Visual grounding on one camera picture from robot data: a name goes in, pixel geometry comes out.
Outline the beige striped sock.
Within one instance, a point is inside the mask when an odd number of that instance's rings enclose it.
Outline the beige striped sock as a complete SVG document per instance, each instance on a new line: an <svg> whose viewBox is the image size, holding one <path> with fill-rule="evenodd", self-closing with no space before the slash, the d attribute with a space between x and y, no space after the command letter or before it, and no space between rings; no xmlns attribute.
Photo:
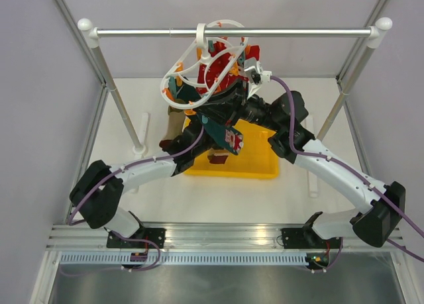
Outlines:
<svg viewBox="0 0 424 304"><path fill-rule="evenodd" d="M168 126L159 147L165 150L177 136L182 134L186 114L183 110L168 107Z"/></svg>
<svg viewBox="0 0 424 304"><path fill-rule="evenodd" d="M207 159L210 164L225 164L231 153L225 149L211 148L207 153Z"/></svg>

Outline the dark green sock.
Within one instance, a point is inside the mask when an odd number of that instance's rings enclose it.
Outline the dark green sock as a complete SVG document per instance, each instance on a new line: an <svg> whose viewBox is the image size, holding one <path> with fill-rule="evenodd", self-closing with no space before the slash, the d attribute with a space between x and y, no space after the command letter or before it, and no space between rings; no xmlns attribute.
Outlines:
<svg viewBox="0 0 424 304"><path fill-rule="evenodd" d="M196 102L201 99L195 87L184 82L178 85L174 77L168 80L168 89L170 90L172 100L176 103L188 104L190 101Z"/></svg>
<svg viewBox="0 0 424 304"><path fill-rule="evenodd" d="M206 133L215 141L215 143L229 151L231 154L239 155L244 146L243 134L233 127L220 125L205 115L197 115Z"/></svg>

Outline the white clip sock hanger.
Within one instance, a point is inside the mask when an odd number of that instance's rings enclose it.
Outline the white clip sock hanger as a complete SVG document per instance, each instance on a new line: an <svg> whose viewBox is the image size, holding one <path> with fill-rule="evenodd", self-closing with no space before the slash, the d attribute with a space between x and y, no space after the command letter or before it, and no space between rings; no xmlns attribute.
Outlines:
<svg viewBox="0 0 424 304"><path fill-rule="evenodd" d="M219 90L226 76L239 74L238 59L248 46L249 37L238 34L238 44L229 42L229 34L207 34L208 30L243 30L244 25L221 19L199 23L195 39L160 83L160 94L169 106L194 110L205 105Z"/></svg>

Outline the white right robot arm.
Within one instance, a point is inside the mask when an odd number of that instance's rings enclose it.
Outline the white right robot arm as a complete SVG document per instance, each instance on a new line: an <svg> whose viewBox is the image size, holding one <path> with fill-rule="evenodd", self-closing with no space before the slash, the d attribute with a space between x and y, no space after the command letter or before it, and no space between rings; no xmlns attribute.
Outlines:
<svg viewBox="0 0 424 304"><path fill-rule="evenodd" d="M348 236L357 236L376 248L383 246L405 217L405 187L396 181L389 185L378 181L333 155L301 125L309 114L301 93L278 77L271 79L285 89L273 103L248 97L247 86L237 81L189 118L199 121L219 147L237 134L233 127L239 121L274 131L268 142L279 158L315 174L353 204L348 211L313 214L303 225L302 239L307 246L316 248L325 240Z"/></svg>

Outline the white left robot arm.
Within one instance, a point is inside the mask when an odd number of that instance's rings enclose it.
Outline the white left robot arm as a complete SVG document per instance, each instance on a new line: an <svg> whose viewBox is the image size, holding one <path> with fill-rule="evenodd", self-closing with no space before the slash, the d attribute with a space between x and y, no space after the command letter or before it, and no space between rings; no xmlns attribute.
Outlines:
<svg viewBox="0 0 424 304"><path fill-rule="evenodd" d="M103 160L91 163L70 192L74 210L68 225L87 223L92 229L103 227L129 247L139 247L145 233L140 221L119 207L121 197L151 181L181 174L214 143L203 126L191 124L165 150L151 157L116 166Z"/></svg>

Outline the red christmas sock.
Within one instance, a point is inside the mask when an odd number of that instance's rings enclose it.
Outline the red christmas sock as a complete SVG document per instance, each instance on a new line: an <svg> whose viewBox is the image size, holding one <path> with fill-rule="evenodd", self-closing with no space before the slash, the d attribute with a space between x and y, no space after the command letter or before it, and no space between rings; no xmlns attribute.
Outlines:
<svg viewBox="0 0 424 304"><path fill-rule="evenodd" d="M208 41L208 51L212 58L214 58L218 53L222 52L224 49L226 49L226 45L222 42L217 41ZM198 83L206 83L208 87L212 87L215 83L215 79L219 77L219 75L223 72L223 70L226 68L227 64L229 63L229 59L233 55L230 53L223 54L219 56L209 67L206 78L204 78L204 73L206 69L206 65L201 64L199 66L198 70L198 76L197 76L197 82ZM243 79L246 81L244 76L242 75L241 68L239 66L238 62L235 62L231 69L225 74L223 80L220 82L220 84L217 86L216 90L214 91L214 94L217 94L221 92L222 90L225 90L232 84L232 82L236 81L237 79Z"/></svg>
<svg viewBox="0 0 424 304"><path fill-rule="evenodd" d="M256 61L260 60L260 46L259 45L247 45L244 49L244 59L249 60L254 58Z"/></svg>

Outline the yellow plastic tray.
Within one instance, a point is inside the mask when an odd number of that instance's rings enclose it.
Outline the yellow plastic tray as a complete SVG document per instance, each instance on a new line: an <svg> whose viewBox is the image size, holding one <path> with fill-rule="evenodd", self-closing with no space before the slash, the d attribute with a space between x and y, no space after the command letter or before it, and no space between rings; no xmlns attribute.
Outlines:
<svg viewBox="0 0 424 304"><path fill-rule="evenodd" d="M235 128L244 136L244 147L239 155L229 155L224 164L211 164L207 153L204 153L184 174L248 179L274 179L279 176L279 158L268 142L275 132L246 121L239 121Z"/></svg>

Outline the silver clothes rack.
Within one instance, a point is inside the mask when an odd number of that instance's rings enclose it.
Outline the silver clothes rack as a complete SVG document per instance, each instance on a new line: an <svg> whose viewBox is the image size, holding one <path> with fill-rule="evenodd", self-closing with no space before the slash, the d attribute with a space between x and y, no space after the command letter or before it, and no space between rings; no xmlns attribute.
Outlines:
<svg viewBox="0 0 424 304"><path fill-rule="evenodd" d="M209 39L222 40L226 38L240 38L241 44L230 46L227 51L236 50L236 56L241 55L242 49L248 44L248 39L258 38L366 38L367 49L361 57L360 64L365 65L372 55L372 51L377 49L386 33L392 28L393 21L388 17L378 19L372 26L366 28L333 28L333 29L289 29L289 28L246 28L240 23L231 20L221 20L210 24L199 23L196 28L170 28L170 29L100 29L93 26L89 19L78 21L78 30L81 32L88 45L95 62L99 66L101 75L105 80L105 85L112 94L115 104L120 112L124 125L129 133L134 146L135 154L144 152L144 145L134 129L129 114L118 92L117 86L111 75L110 69L105 61L100 49L101 38L193 38L194 41L178 60L183 61L194 49L199 48L204 56L200 57L200 63L206 66L212 63L212 58L207 52L207 41Z"/></svg>

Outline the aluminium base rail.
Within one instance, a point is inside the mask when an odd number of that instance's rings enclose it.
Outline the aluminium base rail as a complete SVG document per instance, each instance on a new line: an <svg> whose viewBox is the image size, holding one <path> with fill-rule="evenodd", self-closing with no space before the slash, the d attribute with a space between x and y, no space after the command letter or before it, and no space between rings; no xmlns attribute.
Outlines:
<svg viewBox="0 0 424 304"><path fill-rule="evenodd" d="M146 228L163 228L164 250L178 252L278 252L289 241L283 228L292 224L237 223L155 223L145 222ZM80 224L74 227L54 225L50 231L47 250L98 251L107 249L105 229L91 229Z"/></svg>

